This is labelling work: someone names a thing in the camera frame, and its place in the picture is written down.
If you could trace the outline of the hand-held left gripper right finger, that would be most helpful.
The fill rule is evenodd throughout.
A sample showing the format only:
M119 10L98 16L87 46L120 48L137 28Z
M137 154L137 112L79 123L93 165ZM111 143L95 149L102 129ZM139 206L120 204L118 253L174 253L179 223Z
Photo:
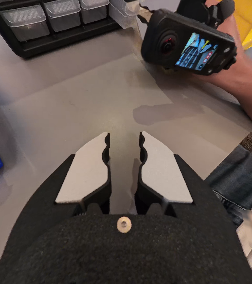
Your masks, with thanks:
M174 215L172 204L194 204L174 153L145 131L139 134L139 147L141 164L135 193L138 215L145 215L156 203L170 215Z

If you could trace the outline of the black drawer cabinet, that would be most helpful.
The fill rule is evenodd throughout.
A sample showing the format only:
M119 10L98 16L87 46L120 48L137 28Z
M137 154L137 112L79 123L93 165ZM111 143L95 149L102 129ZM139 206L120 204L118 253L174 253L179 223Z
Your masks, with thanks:
M4 12L18 15L30 15L39 8L39 13L43 12L47 16L47 9L44 1L7 1L0 3L0 35L8 44L11 50L23 59L33 58L66 47L68 45L88 40L106 33L121 30L109 16L109 8L106 8L106 18L92 22L82 23L79 26L67 30L55 32L51 27L51 18L46 18L42 22L24 24L23 26L11 27L4 17Z

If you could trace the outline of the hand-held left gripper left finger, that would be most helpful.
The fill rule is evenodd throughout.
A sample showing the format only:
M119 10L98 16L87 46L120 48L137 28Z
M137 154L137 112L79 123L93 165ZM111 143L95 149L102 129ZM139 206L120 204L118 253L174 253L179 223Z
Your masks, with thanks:
M103 214L109 214L112 193L109 149L110 133L103 132L75 153L56 204L78 204L79 211L86 212L95 203Z

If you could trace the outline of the person's right hand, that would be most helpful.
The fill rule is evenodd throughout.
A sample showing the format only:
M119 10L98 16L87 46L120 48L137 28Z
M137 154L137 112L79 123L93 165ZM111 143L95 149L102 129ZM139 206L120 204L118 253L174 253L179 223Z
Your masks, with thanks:
M225 19L224 22L218 26L217 30L229 34L234 38L237 47L236 59L242 60L245 57L245 52L242 47L241 38L234 15L231 15Z

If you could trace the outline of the person's dark trousers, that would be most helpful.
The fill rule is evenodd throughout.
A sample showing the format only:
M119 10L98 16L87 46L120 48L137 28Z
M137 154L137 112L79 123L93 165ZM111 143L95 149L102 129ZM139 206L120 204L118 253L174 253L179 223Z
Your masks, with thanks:
M252 153L238 145L205 179L223 204L234 226L252 209Z

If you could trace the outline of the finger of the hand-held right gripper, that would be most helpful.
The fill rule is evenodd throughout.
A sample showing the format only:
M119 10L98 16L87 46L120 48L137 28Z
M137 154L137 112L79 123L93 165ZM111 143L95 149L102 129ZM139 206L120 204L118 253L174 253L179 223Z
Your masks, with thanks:
M155 8L154 4L139 4L139 11L136 16L142 23L148 24L150 18L155 12L154 8Z

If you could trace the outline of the person's right forearm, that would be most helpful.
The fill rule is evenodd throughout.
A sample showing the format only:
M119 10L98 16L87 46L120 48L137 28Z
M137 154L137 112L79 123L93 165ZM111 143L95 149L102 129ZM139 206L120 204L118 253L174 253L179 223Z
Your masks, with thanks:
M252 120L252 59L244 51L239 52L236 59L236 63L228 70L210 76L194 74L194 77L233 95Z

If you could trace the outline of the array of clear drawers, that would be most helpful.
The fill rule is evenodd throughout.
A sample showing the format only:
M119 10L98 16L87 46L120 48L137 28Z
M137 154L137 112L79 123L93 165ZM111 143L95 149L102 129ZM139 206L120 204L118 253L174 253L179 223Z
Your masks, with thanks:
M45 37L51 30L61 32L81 23L88 24L107 17L107 0L58 0L43 1L30 6L0 11L7 26L20 42Z

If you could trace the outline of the clear plastic drawer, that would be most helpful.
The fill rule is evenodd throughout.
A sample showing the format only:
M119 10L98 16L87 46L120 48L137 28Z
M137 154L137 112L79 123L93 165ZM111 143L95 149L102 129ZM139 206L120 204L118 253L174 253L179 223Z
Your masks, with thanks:
M109 16L123 29L136 26L136 16L146 12L139 0L110 0Z

